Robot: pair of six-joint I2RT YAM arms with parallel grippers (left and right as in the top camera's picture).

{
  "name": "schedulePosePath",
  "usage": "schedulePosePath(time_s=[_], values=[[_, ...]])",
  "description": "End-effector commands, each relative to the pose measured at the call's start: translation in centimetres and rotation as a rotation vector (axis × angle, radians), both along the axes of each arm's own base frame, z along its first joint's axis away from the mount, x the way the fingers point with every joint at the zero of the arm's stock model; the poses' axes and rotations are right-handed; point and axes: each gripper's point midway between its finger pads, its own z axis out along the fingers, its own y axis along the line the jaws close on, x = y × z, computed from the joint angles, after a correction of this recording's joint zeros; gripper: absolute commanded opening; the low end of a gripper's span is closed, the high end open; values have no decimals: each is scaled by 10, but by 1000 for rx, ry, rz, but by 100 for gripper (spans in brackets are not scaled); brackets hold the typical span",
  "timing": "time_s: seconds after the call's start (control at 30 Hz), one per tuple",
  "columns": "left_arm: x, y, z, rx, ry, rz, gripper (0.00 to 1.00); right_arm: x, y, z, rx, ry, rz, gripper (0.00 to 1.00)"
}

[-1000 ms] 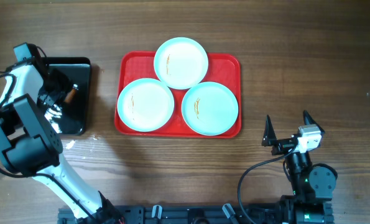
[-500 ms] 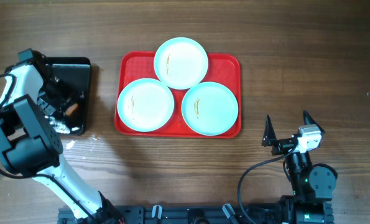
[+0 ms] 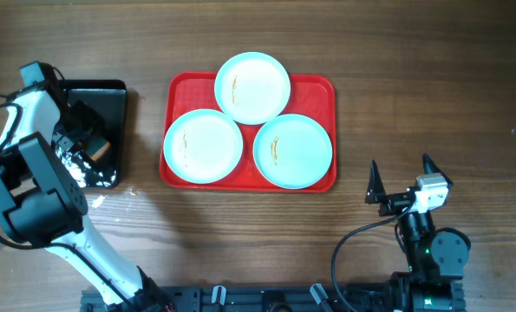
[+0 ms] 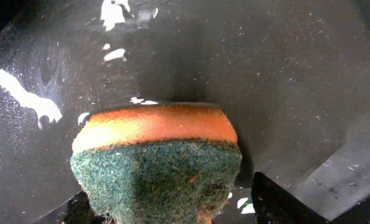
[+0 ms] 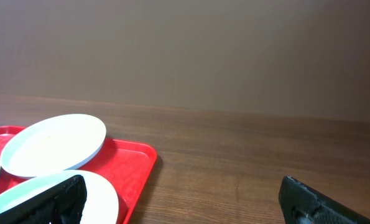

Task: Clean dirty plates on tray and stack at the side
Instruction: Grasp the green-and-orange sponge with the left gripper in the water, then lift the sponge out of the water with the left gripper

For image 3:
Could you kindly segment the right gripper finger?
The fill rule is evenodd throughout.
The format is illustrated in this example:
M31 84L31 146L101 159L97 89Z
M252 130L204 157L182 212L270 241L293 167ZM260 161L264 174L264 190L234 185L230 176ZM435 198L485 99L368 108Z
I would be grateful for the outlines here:
M424 153L422 155L422 164L425 174L437 174L439 173L447 182L448 187L453 187L454 182L435 164L431 157Z
M368 205L381 204L387 200L383 182L378 171L376 161L371 161L369 170L369 182L366 190L364 202Z

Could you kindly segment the green and orange sponge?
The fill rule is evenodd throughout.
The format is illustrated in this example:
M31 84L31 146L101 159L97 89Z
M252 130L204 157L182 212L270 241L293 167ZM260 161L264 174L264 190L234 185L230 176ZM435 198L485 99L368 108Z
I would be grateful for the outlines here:
M111 144L103 137L93 137L83 149L84 154L94 162L98 162L111 150Z

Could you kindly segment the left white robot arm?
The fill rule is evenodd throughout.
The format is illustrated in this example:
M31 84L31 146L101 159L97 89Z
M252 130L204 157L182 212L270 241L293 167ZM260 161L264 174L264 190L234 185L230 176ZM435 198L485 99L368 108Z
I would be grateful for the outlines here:
M94 227L81 187L51 147L68 103L58 81L31 82L1 105L0 244L47 250L99 291L107 311L172 311L173 301Z

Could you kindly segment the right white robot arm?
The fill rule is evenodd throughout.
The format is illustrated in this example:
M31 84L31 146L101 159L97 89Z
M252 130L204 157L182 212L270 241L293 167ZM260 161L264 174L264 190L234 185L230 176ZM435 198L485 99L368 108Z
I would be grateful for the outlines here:
M405 192L385 192L377 164L370 167L367 204L379 204L381 217L394 216L407 272L395 272L382 286L368 289L365 311L460 312L466 309L460 280L471 241L454 228L436 228L431 212L447 203L454 183L422 156L424 173Z

